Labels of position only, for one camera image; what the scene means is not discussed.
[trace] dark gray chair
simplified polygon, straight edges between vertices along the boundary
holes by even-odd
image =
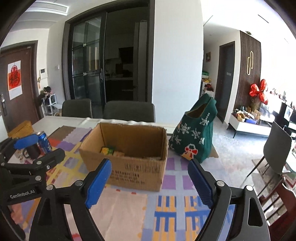
[[[292,138],[287,132],[283,130],[277,123],[273,122],[269,137],[263,148],[263,157],[258,162],[258,164],[253,168],[253,170],[247,175],[250,176],[251,173],[259,166],[259,164],[264,160],[267,161],[268,168],[270,167],[274,171],[274,175],[258,194],[258,196],[263,192],[263,190],[268,186],[268,184],[277,176],[281,176],[290,171],[283,171],[283,167],[286,164],[288,154],[291,150]]]
[[[155,122],[154,104],[139,101],[110,101],[105,105],[103,119]]]
[[[90,99],[66,100],[63,103],[62,116],[92,118],[91,100]]]

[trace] black mug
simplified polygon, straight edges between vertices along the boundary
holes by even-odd
[[[31,145],[26,147],[22,154],[24,155],[25,158],[31,158],[32,160],[35,160],[36,158],[39,157],[39,155],[41,154],[41,151],[38,147],[37,144]]]

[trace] cardboard box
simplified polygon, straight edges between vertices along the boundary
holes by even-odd
[[[106,156],[103,146],[125,156]],[[148,191],[161,189],[168,156],[166,130],[155,126],[99,123],[82,142],[79,152],[88,171],[95,170],[104,158],[112,162],[107,183]],[[160,161],[145,158],[160,157]]]

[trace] blue gripper pad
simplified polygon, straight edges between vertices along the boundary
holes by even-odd
[[[18,139],[14,144],[13,148],[16,150],[21,150],[36,143],[38,143],[38,136],[36,134],[32,134]]]
[[[85,205],[88,209],[90,209],[92,205],[97,204],[111,171],[111,161],[106,160],[87,190]]]
[[[213,189],[192,160],[188,164],[188,174],[202,203],[211,209],[214,205]]]

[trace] wooden door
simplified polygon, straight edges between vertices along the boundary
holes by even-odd
[[[7,132],[23,121],[34,124],[39,120],[32,80],[33,58],[31,46],[16,47],[0,54],[0,106]]]

